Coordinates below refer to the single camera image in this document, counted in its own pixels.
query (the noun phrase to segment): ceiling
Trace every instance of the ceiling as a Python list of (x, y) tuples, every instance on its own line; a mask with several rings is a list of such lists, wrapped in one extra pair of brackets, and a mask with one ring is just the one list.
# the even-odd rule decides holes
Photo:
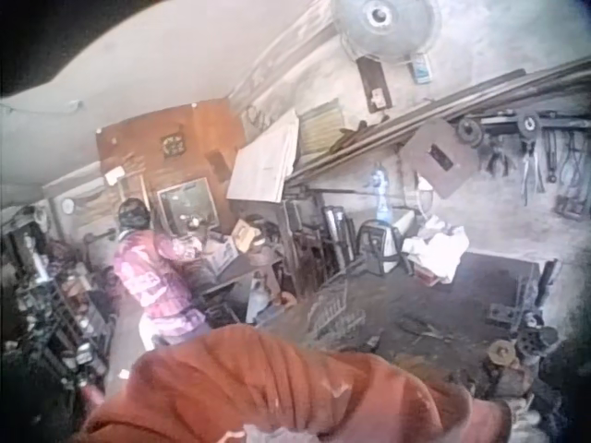
[(2, 100), (1, 182), (47, 184), (97, 160), (99, 127), (227, 95), (309, 2), (169, 0), (137, 13), (50, 82)]

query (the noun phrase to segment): orange sleeve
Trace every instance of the orange sleeve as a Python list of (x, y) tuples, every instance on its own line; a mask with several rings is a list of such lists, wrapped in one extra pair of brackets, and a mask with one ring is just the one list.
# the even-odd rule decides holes
[(81, 441), (241, 441), (244, 426), (340, 441), (497, 442), (509, 418), (379, 357), (301, 350), (246, 326), (145, 354)]

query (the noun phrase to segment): fan guard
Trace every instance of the fan guard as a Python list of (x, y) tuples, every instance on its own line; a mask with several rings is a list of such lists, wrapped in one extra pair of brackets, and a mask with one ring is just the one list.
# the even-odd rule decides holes
[(436, 0), (332, 0), (347, 52), (389, 63), (424, 53), (440, 30)]

